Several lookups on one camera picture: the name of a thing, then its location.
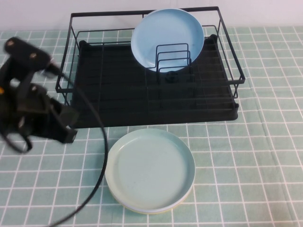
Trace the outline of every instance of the white wall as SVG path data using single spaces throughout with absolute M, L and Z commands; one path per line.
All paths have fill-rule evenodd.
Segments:
M 303 0 L 0 0 L 0 30 L 67 29 L 72 12 L 219 6 L 227 26 L 303 25 Z

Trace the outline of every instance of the plate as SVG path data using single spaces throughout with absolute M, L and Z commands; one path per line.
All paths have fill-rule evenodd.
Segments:
M 194 158 L 175 135 L 158 129 L 133 131 L 111 148 L 105 177 L 114 198 L 146 214 L 167 211 L 189 194 Z
M 170 52 L 159 54 L 159 72 L 177 71 L 186 67 L 188 51 L 191 61 L 194 61 L 203 44 L 204 32 L 199 21 L 181 9 L 153 11 L 142 19 L 131 39 L 134 57 L 152 71 L 157 71 L 156 55 Z

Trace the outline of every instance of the black cable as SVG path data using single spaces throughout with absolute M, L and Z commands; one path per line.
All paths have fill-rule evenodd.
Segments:
M 69 82 L 74 89 L 76 89 L 76 91 L 78 92 L 78 94 L 81 96 L 81 98 L 83 99 L 83 101 L 87 104 L 87 106 L 89 107 L 89 109 L 92 111 L 94 117 L 96 118 L 103 137 L 104 137 L 104 146 L 105 146 L 105 151 L 104 151 L 104 162 L 103 162 L 103 166 L 102 166 L 102 170 L 101 170 L 101 174 L 99 179 L 97 180 L 97 183 L 95 185 L 95 187 L 93 188 L 93 190 L 91 191 L 91 193 L 89 194 L 89 196 L 87 197 L 87 199 L 72 213 L 70 213 L 69 215 L 65 216 L 64 218 L 52 223 L 49 225 L 49 227 L 54 227 L 57 225 L 60 225 L 62 223 L 64 223 L 65 221 L 69 220 L 70 218 L 72 218 L 74 215 L 76 215 L 77 213 L 79 213 L 84 207 L 85 205 L 91 200 L 91 198 L 93 198 L 93 196 L 95 195 L 95 193 L 97 192 L 99 186 L 101 185 L 102 179 L 104 177 L 105 174 L 105 169 L 106 169 L 106 165 L 107 165 L 107 158 L 108 158 L 108 144 L 107 144 L 107 136 L 105 133 L 105 129 L 104 129 L 104 125 L 99 117 L 99 114 L 97 113 L 97 111 L 95 110 L 95 108 L 93 107 L 93 105 L 90 103 L 90 101 L 86 98 L 85 94 L 82 92 L 82 90 L 80 88 L 78 88 L 77 86 L 74 85 L 74 83 L 67 77 L 65 76 L 63 73 L 60 72 L 60 76 L 63 77 L 67 82 Z
M 20 153 L 20 154 L 26 154 L 28 153 L 31 148 L 32 148 L 32 144 L 31 142 L 26 139 L 24 136 L 22 136 L 22 138 L 24 139 L 24 141 L 26 142 L 27 144 L 27 149 L 23 150 L 19 147 L 17 147 L 8 137 L 7 137 L 7 134 L 5 133 L 4 131 L 4 127 L 3 127 L 3 124 L 2 122 L 0 121 L 0 136 L 3 138 L 3 140 L 6 142 L 6 144 L 11 147 L 12 149 L 14 149 L 17 153 Z

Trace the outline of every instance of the black dish rack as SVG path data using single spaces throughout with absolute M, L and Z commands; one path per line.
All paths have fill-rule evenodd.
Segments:
M 202 25 L 206 32 L 205 42 L 200 55 L 193 62 L 187 44 L 170 44 L 180 46 L 180 52 L 184 52 L 187 65 L 176 65 L 172 68 L 183 68 L 165 73 L 161 72 L 163 68 L 159 67 L 163 61 L 159 60 L 162 52 L 157 51 L 156 70 L 151 71 L 142 67 L 133 57 L 130 38 L 104 42 L 104 34 L 115 34 L 115 31 L 129 32 L 133 28 L 79 31 L 73 28 L 73 19 L 76 17 L 142 18 L 152 10 L 71 15 L 61 70 L 68 73 L 69 78 L 84 91 L 105 126 L 237 119 L 239 105 L 234 99 L 238 97 L 238 85 L 244 83 L 245 77 L 219 8 L 183 10 L 201 14 L 214 12 L 218 16 L 218 25 Z M 97 37 L 91 34 L 102 34 L 101 42 L 98 39 L 90 40 L 90 36 Z M 80 112 L 76 128 L 98 126 L 71 84 L 63 82 L 59 77 L 56 91 L 63 94 L 66 105 L 71 105 Z

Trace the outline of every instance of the green checkered tablecloth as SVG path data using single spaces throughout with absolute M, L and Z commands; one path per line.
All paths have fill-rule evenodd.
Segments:
M 237 120 L 107 129 L 110 146 L 139 128 L 160 128 L 180 137 L 196 162 L 195 185 L 187 199 L 172 211 L 137 214 L 118 204 L 103 182 L 66 226 L 303 227 L 303 26 L 228 31 L 247 78 L 239 86 Z M 14 35 L 61 62 L 66 31 L 0 32 L 0 46 Z M 131 32 L 86 38 L 101 37 L 123 41 Z M 0 50 L 0 64 L 6 59 Z M 63 100 L 55 92 L 55 80 L 35 75 L 34 82 Z M 103 161 L 99 129 L 79 130 L 67 146 L 33 140 L 33 150 L 24 156 L 0 141 L 2 227 L 57 220 L 74 210 L 97 181 Z

